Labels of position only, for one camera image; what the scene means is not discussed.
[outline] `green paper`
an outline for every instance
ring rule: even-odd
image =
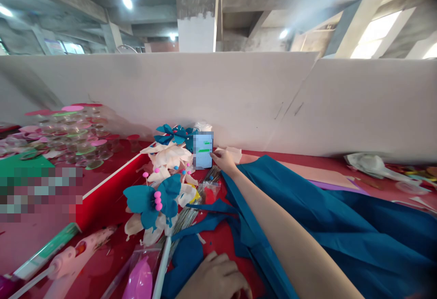
[[[24,153],[20,153],[11,156],[6,159],[0,160],[0,186],[6,186],[7,177],[14,177],[15,179],[27,178],[27,177],[48,177],[48,168],[54,168],[55,166],[40,155],[34,159],[21,160],[20,158],[30,152],[36,152],[36,150],[29,150]]]

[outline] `pink paper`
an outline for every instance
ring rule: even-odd
[[[244,154],[240,160],[240,163],[254,162],[258,158],[259,157],[257,157],[257,156]],[[346,176],[344,176],[343,174],[340,174],[339,172],[334,172],[334,171],[320,169],[320,168],[314,168],[314,167],[295,165],[295,164],[288,163],[288,162],[280,162],[280,163],[307,180],[321,182],[321,183],[327,183],[327,184],[333,184],[333,185],[338,185],[338,186],[341,186],[344,188],[359,190],[359,188],[357,188],[354,184],[352,184],[346,178]]]

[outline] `white stick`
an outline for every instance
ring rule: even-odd
[[[171,245],[172,245],[172,237],[168,236],[167,239],[165,240],[163,257],[161,258],[161,263],[159,265],[158,276],[156,277],[152,299],[161,298],[161,292],[163,290],[164,277],[165,277],[165,272],[167,271],[168,255],[170,253]]]

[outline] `concrete pillar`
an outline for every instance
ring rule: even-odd
[[[41,29],[41,27],[39,27],[37,24],[31,26],[31,29],[32,29],[33,34],[36,37],[36,40],[40,44],[41,49],[44,52],[44,54],[46,56],[51,56],[52,52],[51,52],[50,48],[48,47],[48,45],[46,43],[43,29]]]
[[[341,15],[325,56],[335,54],[335,58],[349,59],[381,2],[382,0],[358,0],[348,6]]]
[[[176,0],[180,52],[215,52],[219,0]]]
[[[144,43],[144,53],[152,53],[152,47],[150,43]]]
[[[123,45],[122,36],[118,26],[109,22],[102,25],[102,30],[109,53],[118,52],[117,47]]]

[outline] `phone screen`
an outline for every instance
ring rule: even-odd
[[[213,166],[209,155],[213,151],[214,132],[199,132],[193,135],[193,164],[195,168],[204,169]]]

